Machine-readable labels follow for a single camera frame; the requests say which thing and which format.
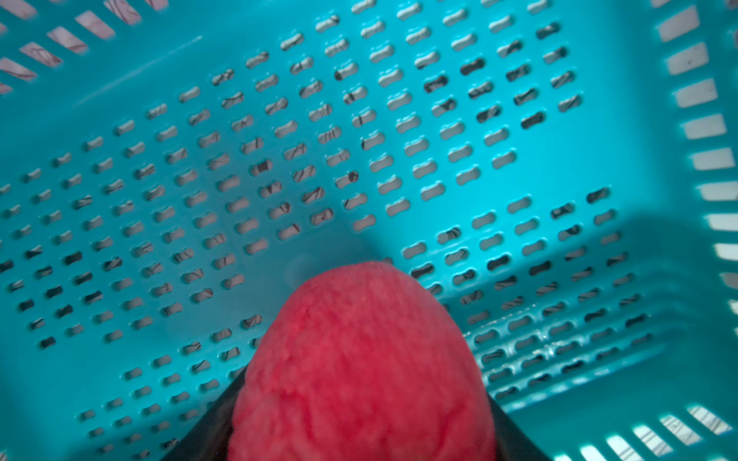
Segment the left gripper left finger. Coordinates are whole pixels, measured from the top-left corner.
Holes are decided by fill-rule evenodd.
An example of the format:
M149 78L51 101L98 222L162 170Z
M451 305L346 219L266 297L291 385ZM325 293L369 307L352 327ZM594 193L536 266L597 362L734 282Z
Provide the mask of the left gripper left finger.
M214 402L205 416L186 434L163 461L226 461L229 439L233 434L234 407L244 386L246 369Z

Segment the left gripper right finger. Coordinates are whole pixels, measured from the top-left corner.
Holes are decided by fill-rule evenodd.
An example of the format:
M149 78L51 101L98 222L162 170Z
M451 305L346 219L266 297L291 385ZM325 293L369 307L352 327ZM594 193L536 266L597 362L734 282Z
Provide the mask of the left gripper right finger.
M495 426L496 460L551 461L551 457L520 430L492 397L488 401Z

